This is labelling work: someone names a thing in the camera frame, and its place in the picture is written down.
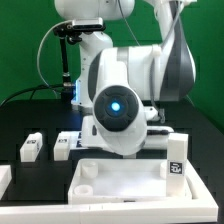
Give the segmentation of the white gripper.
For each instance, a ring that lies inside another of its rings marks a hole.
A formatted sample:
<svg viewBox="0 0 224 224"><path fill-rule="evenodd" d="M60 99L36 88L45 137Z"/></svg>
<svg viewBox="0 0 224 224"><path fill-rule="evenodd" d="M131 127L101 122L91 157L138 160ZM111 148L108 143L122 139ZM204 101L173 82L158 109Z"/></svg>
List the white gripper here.
<svg viewBox="0 0 224 224"><path fill-rule="evenodd" d="M168 137L174 130L168 126L148 126L144 149L166 150Z"/></svg>

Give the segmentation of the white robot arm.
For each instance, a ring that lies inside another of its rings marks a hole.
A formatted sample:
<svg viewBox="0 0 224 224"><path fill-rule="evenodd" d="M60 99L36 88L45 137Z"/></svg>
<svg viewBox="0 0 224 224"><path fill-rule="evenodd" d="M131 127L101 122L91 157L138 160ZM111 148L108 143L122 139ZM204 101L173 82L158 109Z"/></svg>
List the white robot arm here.
<svg viewBox="0 0 224 224"><path fill-rule="evenodd" d="M68 37L80 38L81 75L72 104L84 112L81 144L119 155L165 149L173 129L158 102L178 101L194 85L194 59L180 13L196 0L144 0L154 8L162 42L115 47L104 23L129 16L135 0L54 0Z"/></svg>

